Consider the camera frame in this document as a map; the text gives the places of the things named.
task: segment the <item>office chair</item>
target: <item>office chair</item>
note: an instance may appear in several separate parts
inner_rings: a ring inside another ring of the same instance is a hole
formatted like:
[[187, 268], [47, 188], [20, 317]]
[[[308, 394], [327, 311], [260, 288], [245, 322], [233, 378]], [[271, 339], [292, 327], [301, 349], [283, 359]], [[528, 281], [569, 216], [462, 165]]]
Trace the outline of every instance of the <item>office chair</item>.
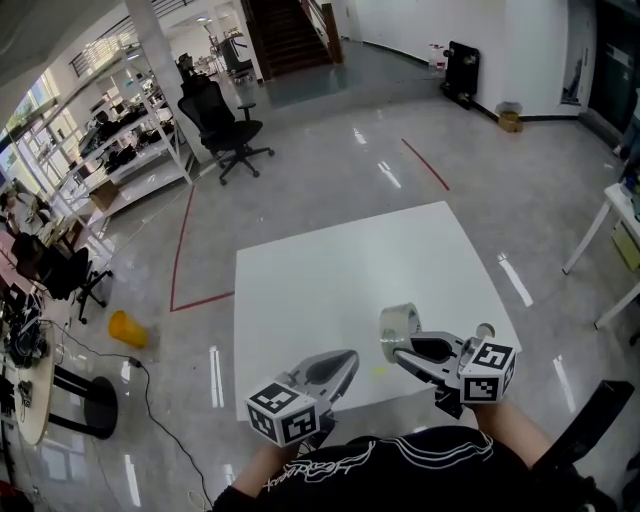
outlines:
[[91, 271], [89, 250], [86, 247], [67, 259], [57, 249], [46, 247], [37, 236], [20, 233], [11, 247], [11, 252], [18, 260], [18, 274], [44, 285], [49, 290], [51, 298], [67, 300], [71, 292], [80, 289], [76, 299], [80, 304], [78, 318], [83, 324], [87, 323], [82, 314], [89, 297], [103, 308], [107, 306], [107, 303], [98, 299], [92, 290], [104, 276], [112, 277], [113, 272], [106, 270], [98, 274]]
[[[244, 121], [236, 121], [222, 97], [220, 85], [212, 82], [206, 76], [194, 76], [182, 84], [184, 97], [178, 101], [178, 107], [200, 130], [200, 140], [222, 166], [220, 183], [227, 184], [225, 176], [238, 163], [242, 162], [257, 178], [260, 173], [249, 163], [247, 157], [259, 153], [273, 156], [271, 148], [251, 149], [249, 141], [262, 129], [262, 123], [251, 119], [249, 109], [255, 103], [240, 105], [238, 110], [244, 110]], [[219, 151], [233, 151], [234, 155], [218, 158]]]

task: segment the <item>desk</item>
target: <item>desk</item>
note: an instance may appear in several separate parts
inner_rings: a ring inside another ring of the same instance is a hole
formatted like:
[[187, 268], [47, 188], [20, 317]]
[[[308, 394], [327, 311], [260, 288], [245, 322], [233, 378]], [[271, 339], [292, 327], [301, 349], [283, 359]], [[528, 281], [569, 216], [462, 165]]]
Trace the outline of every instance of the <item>desk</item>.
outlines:
[[[54, 362], [55, 345], [49, 341], [47, 355], [28, 369], [8, 369], [7, 378], [15, 385], [20, 381], [32, 384], [31, 407], [22, 410], [20, 395], [16, 389], [16, 423], [27, 444], [37, 445], [42, 440], [49, 422], [61, 427], [107, 439], [115, 430], [118, 419], [118, 403], [111, 383], [104, 377], [96, 377], [89, 382], [57, 366]], [[62, 418], [51, 413], [53, 386], [83, 397], [86, 425]]]
[[482, 323], [521, 350], [480, 258], [449, 206], [435, 203], [238, 252], [234, 312], [236, 414], [267, 378], [304, 358], [354, 349], [360, 369], [336, 410], [430, 386], [380, 347], [383, 308], [413, 302], [426, 331], [466, 339]]
[[[602, 223], [607, 218], [607, 215], [609, 215], [611, 209], [616, 212], [620, 220], [629, 230], [629, 233], [634, 238], [636, 243], [640, 244], [640, 222], [635, 219], [635, 212], [633, 209], [633, 204], [631, 203], [631, 199], [629, 199], [622, 193], [622, 191], [620, 190], [620, 185], [617, 183], [607, 188], [604, 191], [604, 194], [604, 204], [602, 205], [602, 208], [600, 208], [598, 215], [596, 215], [593, 224], [591, 224], [591, 227], [587, 231], [587, 234], [584, 236], [582, 242], [580, 242], [580, 245], [578, 245], [578, 248], [575, 250], [571, 258], [569, 258], [567, 264], [562, 267], [562, 271], [567, 275], [569, 274], [569, 272], [571, 272], [573, 266], [576, 264], [580, 256], [582, 256], [582, 253], [589, 246], [589, 244], [593, 240], [593, 237], [596, 235], [596, 233], [602, 226]], [[599, 329], [603, 325], [609, 323], [611, 319], [618, 315], [618, 313], [620, 313], [625, 307], [627, 307], [629, 303], [631, 303], [631, 301], [633, 301], [638, 295], [640, 295], [640, 282], [637, 283], [631, 289], [631, 291], [620, 300], [620, 302], [618, 302], [595, 322], [596, 329]]]

